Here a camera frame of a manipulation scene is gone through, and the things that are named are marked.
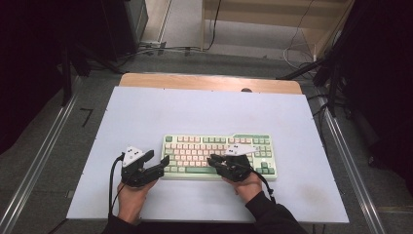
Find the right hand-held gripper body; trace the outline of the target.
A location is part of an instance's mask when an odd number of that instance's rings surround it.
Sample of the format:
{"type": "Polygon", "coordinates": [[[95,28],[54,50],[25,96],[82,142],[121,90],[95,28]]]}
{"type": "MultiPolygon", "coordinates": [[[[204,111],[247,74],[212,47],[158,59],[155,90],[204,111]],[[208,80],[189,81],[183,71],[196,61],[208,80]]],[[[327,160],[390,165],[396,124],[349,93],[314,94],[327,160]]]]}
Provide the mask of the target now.
{"type": "Polygon", "coordinates": [[[251,173],[247,154],[256,151],[257,148],[250,145],[239,143],[230,145],[224,153],[224,177],[234,182],[245,180],[251,173]]]}

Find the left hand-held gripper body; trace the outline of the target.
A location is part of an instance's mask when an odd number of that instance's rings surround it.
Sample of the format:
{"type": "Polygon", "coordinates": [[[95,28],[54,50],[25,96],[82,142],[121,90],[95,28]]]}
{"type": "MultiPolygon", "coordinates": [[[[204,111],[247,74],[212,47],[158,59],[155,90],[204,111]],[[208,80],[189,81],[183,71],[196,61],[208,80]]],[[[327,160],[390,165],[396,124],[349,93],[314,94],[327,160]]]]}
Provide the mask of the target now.
{"type": "Polygon", "coordinates": [[[130,187],[141,187],[155,180],[146,177],[147,169],[144,168],[144,164],[139,162],[142,153],[143,151],[136,147],[129,146],[127,148],[122,163],[122,183],[130,187]]]}

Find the green and beige keyboard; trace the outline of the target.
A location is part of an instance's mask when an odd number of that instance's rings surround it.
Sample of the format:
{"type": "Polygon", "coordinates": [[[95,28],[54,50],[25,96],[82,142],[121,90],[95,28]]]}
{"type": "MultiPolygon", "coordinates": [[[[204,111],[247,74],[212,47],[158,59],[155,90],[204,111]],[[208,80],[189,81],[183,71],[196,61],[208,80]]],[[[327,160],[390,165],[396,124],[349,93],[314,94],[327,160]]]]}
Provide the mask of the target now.
{"type": "Polygon", "coordinates": [[[231,136],[166,135],[163,139],[161,158],[169,156],[165,178],[218,179],[216,169],[207,158],[211,154],[224,156],[232,153],[228,148],[235,144],[244,149],[250,166],[266,179],[278,176],[272,139],[263,134],[234,134],[231,136]]]}

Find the person's right hand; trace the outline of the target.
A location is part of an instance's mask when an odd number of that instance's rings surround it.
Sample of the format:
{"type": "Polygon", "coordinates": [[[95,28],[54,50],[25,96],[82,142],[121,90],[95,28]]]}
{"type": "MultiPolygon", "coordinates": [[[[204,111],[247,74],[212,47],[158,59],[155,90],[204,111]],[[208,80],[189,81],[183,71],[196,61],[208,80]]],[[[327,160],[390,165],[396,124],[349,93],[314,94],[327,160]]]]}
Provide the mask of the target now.
{"type": "Polygon", "coordinates": [[[235,194],[240,196],[245,203],[248,203],[262,191],[262,181],[254,173],[251,173],[243,181],[234,182],[227,178],[223,178],[223,180],[233,186],[235,194]]]}

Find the person's left hand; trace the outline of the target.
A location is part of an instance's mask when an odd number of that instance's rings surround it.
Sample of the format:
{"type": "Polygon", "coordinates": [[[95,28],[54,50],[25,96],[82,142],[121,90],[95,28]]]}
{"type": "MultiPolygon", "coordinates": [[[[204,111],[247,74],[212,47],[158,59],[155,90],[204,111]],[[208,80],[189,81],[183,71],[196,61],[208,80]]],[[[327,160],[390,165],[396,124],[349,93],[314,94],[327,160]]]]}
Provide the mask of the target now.
{"type": "Polygon", "coordinates": [[[130,187],[121,182],[118,185],[118,218],[129,224],[137,225],[146,197],[156,183],[157,181],[154,180],[141,187],[130,187]]]}

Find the white table mat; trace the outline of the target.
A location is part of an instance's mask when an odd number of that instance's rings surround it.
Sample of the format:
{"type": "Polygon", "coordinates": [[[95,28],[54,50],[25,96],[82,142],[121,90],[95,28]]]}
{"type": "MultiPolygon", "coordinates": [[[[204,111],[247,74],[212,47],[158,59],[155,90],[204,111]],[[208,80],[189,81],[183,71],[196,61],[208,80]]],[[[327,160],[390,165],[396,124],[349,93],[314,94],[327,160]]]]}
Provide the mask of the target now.
{"type": "Polygon", "coordinates": [[[271,136],[278,176],[270,185],[297,220],[348,222],[304,96],[129,87],[112,93],[67,215],[107,216],[120,180],[114,161],[128,146],[159,152],[167,134],[247,133],[271,136]]]}

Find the black metal stand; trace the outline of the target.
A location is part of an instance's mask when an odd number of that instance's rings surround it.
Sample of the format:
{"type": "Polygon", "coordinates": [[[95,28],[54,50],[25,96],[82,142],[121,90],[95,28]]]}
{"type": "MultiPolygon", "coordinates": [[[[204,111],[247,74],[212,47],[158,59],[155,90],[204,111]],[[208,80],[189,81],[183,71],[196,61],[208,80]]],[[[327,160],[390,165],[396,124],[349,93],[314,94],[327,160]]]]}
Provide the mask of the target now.
{"type": "Polygon", "coordinates": [[[108,68],[116,74],[124,74],[117,66],[108,60],[100,57],[98,54],[88,49],[80,43],[61,43],[61,72],[62,72],[62,89],[63,99],[62,106],[66,106],[73,96],[71,68],[74,68],[78,75],[88,77],[92,71],[87,59],[92,59],[108,68]]]}
{"type": "Polygon", "coordinates": [[[322,106],[322,109],[328,109],[333,118],[336,117],[336,107],[342,107],[345,116],[350,119],[353,117],[353,112],[347,103],[337,102],[337,92],[339,91],[339,85],[341,83],[341,64],[334,58],[334,56],[326,56],[324,58],[318,58],[309,64],[304,65],[301,68],[296,69],[290,74],[279,77],[279,80],[293,80],[311,70],[316,70],[316,75],[313,77],[313,84],[316,87],[321,87],[326,83],[329,83],[328,94],[326,104],[322,106]]]}

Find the grey power strip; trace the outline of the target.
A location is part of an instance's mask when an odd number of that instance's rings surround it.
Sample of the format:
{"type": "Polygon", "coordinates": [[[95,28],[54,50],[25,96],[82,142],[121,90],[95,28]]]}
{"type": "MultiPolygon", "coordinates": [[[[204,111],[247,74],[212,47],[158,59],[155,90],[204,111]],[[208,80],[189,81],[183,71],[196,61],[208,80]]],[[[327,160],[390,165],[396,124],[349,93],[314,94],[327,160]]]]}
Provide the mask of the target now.
{"type": "Polygon", "coordinates": [[[141,42],[139,49],[162,49],[166,47],[166,42],[141,42]]]}

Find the black cabinet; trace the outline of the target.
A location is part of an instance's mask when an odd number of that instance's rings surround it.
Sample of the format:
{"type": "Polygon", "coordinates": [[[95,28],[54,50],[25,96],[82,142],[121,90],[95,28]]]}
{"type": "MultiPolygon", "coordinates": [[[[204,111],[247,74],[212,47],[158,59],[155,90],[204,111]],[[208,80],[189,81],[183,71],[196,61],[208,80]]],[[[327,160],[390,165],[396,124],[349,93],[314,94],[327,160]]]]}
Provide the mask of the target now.
{"type": "Polygon", "coordinates": [[[145,0],[101,0],[109,32],[109,58],[137,52],[149,20],[145,0]]]}

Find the dark curtain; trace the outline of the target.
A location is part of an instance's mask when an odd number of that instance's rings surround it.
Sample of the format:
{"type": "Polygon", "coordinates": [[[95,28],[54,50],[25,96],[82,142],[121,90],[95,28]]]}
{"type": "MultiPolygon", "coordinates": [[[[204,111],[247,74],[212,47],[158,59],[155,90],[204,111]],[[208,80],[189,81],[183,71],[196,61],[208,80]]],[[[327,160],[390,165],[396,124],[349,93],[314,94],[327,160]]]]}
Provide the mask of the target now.
{"type": "Polygon", "coordinates": [[[61,43],[98,0],[0,0],[0,154],[62,88],[61,43]]]}
{"type": "Polygon", "coordinates": [[[413,192],[413,0],[356,0],[342,39],[344,94],[368,148],[413,192]]]}

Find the light wooden shelf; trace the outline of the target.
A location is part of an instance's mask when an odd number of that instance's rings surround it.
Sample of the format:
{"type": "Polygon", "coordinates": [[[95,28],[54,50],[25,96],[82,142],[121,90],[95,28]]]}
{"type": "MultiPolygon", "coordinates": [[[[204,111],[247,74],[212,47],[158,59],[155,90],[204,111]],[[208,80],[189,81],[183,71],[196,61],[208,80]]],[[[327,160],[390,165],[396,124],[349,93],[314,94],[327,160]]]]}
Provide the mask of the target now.
{"type": "Polygon", "coordinates": [[[269,24],[303,30],[311,52],[322,58],[344,27],[356,0],[202,0],[200,46],[205,48],[206,20],[269,24]]]}

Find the aluminium floor rail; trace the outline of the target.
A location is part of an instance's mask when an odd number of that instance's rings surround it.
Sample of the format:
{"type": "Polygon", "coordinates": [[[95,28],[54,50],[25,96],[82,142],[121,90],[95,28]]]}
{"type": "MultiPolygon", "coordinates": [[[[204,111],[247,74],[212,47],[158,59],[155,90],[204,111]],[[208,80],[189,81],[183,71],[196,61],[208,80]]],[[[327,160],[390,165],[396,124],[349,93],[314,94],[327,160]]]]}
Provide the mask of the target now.
{"type": "Polygon", "coordinates": [[[55,146],[63,126],[70,115],[78,95],[71,97],[65,106],[60,106],[53,119],[53,123],[42,138],[42,144],[36,150],[36,154],[30,163],[30,167],[24,173],[18,188],[11,197],[3,213],[0,214],[0,234],[11,234],[19,215],[21,214],[40,174],[42,173],[55,146]]]}
{"type": "Polygon", "coordinates": [[[368,189],[363,181],[361,173],[358,170],[357,164],[353,158],[350,147],[348,146],[343,133],[339,127],[338,121],[326,109],[327,100],[324,97],[319,97],[319,104],[324,111],[328,129],[331,131],[335,145],[338,149],[344,167],[348,174],[352,188],[355,191],[360,209],[364,215],[367,226],[371,234],[387,234],[377,209],[373,203],[368,189]]]}

